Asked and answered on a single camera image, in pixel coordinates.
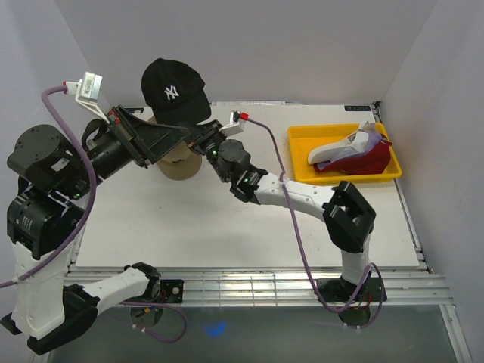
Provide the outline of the beige baseball cap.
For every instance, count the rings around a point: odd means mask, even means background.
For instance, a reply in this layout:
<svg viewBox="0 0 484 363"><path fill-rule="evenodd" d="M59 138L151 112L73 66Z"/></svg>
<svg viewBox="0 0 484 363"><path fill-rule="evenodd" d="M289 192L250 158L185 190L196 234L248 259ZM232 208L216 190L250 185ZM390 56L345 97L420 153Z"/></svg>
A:
<svg viewBox="0 0 484 363"><path fill-rule="evenodd" d="M190 150L181 141L156 163L159 170L169 179L182 181L195 176L202 165L202 156Z"/></svg>

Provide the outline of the black and white cap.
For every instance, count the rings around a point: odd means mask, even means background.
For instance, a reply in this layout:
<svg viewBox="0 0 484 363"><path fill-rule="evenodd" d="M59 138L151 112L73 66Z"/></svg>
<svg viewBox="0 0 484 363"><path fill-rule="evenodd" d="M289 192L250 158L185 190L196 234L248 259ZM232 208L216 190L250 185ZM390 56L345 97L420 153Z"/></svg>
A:
<svg viewBox="0 0 484 363"><path fill-rule="evenodd" d="M177 60L158 58L141 77L141 91L159 124L192 126L209 119L211 106L200 74Z"/></svg>

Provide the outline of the white baseball cap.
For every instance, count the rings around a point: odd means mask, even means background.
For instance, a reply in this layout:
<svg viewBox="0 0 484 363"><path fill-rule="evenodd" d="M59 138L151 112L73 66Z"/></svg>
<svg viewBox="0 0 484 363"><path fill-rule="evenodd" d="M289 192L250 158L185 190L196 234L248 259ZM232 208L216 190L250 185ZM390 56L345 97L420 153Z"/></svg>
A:
<svg viewBox="0 0 484 363"><path fill-rule="evenodd" d="M350 157L366 151L374 124L366 121L360 123L357 130L345 138L331 144L324 144L309 152L308 164L333 162L344 157Z"/></svg>

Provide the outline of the lavender cap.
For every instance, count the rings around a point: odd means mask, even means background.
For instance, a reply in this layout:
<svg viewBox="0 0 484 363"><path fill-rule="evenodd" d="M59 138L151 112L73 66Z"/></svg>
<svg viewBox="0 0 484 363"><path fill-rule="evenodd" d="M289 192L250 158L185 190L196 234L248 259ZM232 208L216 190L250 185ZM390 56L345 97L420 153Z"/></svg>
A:
<svg viewBox="0 0 484 363"><path fill-rule="evenodd" d="M382 139L383 139L383 136L379 132L377 132L376 129L375 129L375 131L372 132L372 134L370 136L370 141L368 142L368 146L367 146L366 151L364 151L364 152L362 152L360 154L355 154L355 155L350 156L350 157L344 157L344 158L338 159L336 161L350 159L350 158L353 158L353 157L361 157L361 156L364 156L365 154L367 154L368 152L370 152ZM313 164L313 166L315 167L315 169L317 171L322 171L324 168L326 168L327 166L329 166L332 163L335 163L336 161Z"/></svg>

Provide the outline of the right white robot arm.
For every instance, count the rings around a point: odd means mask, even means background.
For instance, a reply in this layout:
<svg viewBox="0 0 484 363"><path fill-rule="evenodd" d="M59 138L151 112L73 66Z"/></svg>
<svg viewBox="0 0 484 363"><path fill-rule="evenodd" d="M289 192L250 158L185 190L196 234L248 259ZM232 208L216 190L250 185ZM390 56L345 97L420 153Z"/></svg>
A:
<svg viewBox="0 0 484 363"><path fill-rule="evenodd" d="M330 241L341 252L343 270L336 282L318 288L323 299L341 296L359 300L369 291L368 245L376 213L353 183L342 181L335 187L307 185L257 168L242 142L229 138L227 128L216 120L191 127L188 146L207 158L238 200L280 206L325 224Z"/></svg>

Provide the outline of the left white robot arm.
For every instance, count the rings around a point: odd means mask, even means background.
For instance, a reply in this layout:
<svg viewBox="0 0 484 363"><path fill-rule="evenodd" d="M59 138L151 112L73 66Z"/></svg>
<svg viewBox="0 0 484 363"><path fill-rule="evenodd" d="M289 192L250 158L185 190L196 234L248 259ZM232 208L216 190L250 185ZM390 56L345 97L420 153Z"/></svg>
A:
<svg viewBox="0 0 484 363"><path fill-rule="evenodd" d="M163 309L160 273L137 262L122 272L90 284L66 285L70 261L66 240L85 224L88 207L78 206L91 180L101 183L129 163L147 167L162 159L189 135L183 126L141 120L122 107L106 119L94 119L82 136L82 159L54 126L27 129L8 157L19 177L17 196L7 211L7 234L16 259L18 298L2 326L23 334L28 347L43 355L71 342L96 318L120 303L131 305L133 325L156 325Z"/></svg>

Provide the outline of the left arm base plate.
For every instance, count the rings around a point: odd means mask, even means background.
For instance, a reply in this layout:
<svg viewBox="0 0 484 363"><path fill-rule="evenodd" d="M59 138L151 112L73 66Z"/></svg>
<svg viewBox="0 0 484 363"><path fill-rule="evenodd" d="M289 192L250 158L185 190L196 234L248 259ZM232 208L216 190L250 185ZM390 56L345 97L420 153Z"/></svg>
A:
<svg viewBox="0 0 484 363"><path fill-rule="evenodd" d="M179 279L168 279L160 282L160 303L182 303L185 282Z"/></svg>

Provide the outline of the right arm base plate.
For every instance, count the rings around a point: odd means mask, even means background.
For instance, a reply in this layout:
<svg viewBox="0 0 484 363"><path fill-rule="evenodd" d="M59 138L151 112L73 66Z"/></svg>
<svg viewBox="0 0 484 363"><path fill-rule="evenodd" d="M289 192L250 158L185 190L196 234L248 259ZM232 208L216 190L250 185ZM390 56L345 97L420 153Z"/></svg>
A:
<svg viewBox="0 0 484 363"><path fill-rule="evenodd" d="M317 280L317 288L327 303L345 303L354 293L356 285L344 281L342 278L321 278ZM371 300L378 303L381 297L383 297L384 302L387 301L386 293L382 293L380 280L369 277L353 299L353 302L359 303Z"/></svg>

